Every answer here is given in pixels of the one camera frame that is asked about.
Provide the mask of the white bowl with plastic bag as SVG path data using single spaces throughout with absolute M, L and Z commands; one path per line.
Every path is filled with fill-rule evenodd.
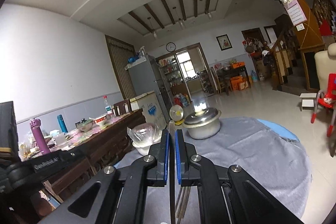
M 150 146 L 161 141 L 162 130 L 156 124 L 143 123 L 133 129 L 127 128 L 127 135 L 132 141 L 133 147 L 142 155 L 149 153 Z

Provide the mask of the purple thermos bottle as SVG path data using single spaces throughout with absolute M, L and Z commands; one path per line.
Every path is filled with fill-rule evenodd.
M 34 118 L 30 120 L 30 129 L 35 138 L 35 141 L 43 155 L 50 153 L 50 149 L 45 141 L 41 130 L 41 120 Z

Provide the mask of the aluminium pot with lid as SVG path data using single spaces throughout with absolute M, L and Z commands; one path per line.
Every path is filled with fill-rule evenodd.
M 208 139 L 221 129 L 221 114 L 222 112 L 214 107 L 195 111 L 186 117 L 182 126 L 187 129 L 191 138 Z

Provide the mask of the dark carved wooden sideboard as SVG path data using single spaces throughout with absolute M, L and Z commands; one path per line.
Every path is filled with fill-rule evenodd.
M 127 128 L 143 124 L 142 110 L 135 110 L 121 117 L 105 129 L 93 133 L 88 139 L 73 148 L 84 152 L 84 158 L 51 176 L 39 185 L 15 189 L 17 200 L 28 202 L 30 196 L 42 188 L 51 191 L 58 200 L 64 201 L 79 190 L 91 177 L 114 160 L 120 160 L 131 150 L 131 141 Z

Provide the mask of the small yellow desk fan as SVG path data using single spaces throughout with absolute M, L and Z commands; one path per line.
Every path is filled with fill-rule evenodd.
M 179 126 L 179 125 L 183 124 L 184 111 L 183 111 L 183 108 L 181 106 L 173 105 L 170 108 L 169 116 L 170 116 L 171 120 L 174 121 L 175 125 Z

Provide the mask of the teal thermos bottle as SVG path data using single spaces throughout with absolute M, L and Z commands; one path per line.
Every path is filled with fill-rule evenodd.
M 60 129 L 63 133 L 68 133 L 68 129 L 66 127 L 66 124 L 65 124 L 65 121 L 64 121 L 64 118 L 61 114 L 59 114 L 57 116 L 57 119 L 58 119 L 58 123 L 59 123 L 59 126 L 60 126 Z

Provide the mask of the white chest freezer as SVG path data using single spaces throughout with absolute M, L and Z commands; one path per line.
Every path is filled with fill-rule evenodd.
M 132 110 L 142 109 L 143 116 L 147 123 L 156 124 L 160 130 L 166 128 L 167 122 L 154 91 L 131 98 L 130 104 Z

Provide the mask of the red white noodle bowl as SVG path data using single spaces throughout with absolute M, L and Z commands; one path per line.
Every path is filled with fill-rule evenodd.
M 104 126 L 105 124 L 108 123 L 110 118 L 111 118 L 111 116 L 109 114 L 104 114 L 104 115 L 101 115 L 97 118 L 91 118 L 91 119 L 93 120 L 95 125 L 97 125 L 99 127 L 102 127 L 102 126 Z

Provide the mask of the grey table cloth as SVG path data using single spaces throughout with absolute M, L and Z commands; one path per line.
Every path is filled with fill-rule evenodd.
M 255 118 L 221 118 L 220 124 L 216 135 L 203 140 L 191 138 L 182 128 L 185 142 L 215 165 L 240 165 L 300 219 L 309 195 L 311 164 L 297 137 L 284 139 L 283 133 Z M 143 223 L 170 223 L 168 197 L 168 186 L 148 188 Z M 201 223 L 197 187 L 191 188 L 181 223 Z

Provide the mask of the grey refrigerator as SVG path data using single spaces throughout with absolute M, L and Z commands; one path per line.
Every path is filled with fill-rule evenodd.
M 155 93 L 163 117 L 168 122 L 170 120 L 169 109 L 172 106 L 172 95 L 169 92 L 166 77 L 159 69 L 155 58 L 145 53 L 136 61 L 126 65 L 125 70 L 129 73 L 137 96 L 148 92 Z

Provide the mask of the small white step stool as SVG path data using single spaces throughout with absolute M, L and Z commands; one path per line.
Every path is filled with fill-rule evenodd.
M 301 111 L 304 109 L 313 109 L 315 107 L 315 99 L 317 93 L 301 93 L 299 98 L 301 100 Z

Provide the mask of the red plastic chair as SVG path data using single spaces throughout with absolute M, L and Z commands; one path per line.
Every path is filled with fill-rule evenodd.
M 317 117 L 318 106 L 324 107 L 326 110 L 333 110 L 333 116 L 327 129 L 327 137 L 331 137 L 335 125 L 335 73 L 330 73 L 327 83 L 327 90 L 320 90 L 314 100 L 314 111 L 311 116 L 311 123 L 315 122 Z

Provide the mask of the round wall clock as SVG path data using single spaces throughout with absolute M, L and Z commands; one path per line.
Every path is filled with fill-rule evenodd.
M 169 43 L 167 43 L 167 45 L 166 45 L 166 50 L 167 50 L 168 52 L 174 52 L 174 51 L 176 50 L 176 45 L 175 45 L 175 43 L 173 43 L 173 42 L 169 42 Z

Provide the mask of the framed wall picture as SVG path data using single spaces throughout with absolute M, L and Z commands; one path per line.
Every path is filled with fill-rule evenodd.
M 217 36 L 217 42 L 218 42 L 219 47 L 222 51 L 225 51 L 225 50 L 228 50 L 228 49 L 232 48 L 232 44 L 231 44 L 227 34 Z

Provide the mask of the wall calendar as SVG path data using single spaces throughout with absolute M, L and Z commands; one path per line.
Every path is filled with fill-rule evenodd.
M 305 29 L 303 23 L 307 21 L 307 18 L 299 5 L 297 0 L 280 0 L 284 6 L 292 24 L 297 28 L 298 31 Z

